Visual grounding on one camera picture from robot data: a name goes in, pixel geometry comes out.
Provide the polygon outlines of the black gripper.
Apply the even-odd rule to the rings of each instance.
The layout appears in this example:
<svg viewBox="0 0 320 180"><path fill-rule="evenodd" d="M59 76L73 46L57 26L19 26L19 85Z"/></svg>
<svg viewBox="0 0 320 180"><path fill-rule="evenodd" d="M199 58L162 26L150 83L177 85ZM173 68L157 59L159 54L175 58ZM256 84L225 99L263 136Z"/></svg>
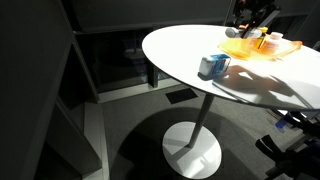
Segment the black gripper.
<svg viewBox="0 0 320 180"><path fill-rule="evenodd" d="M233 9L234 25L263 27L270 23L281 11L275 0L236 0Z"/></svg>

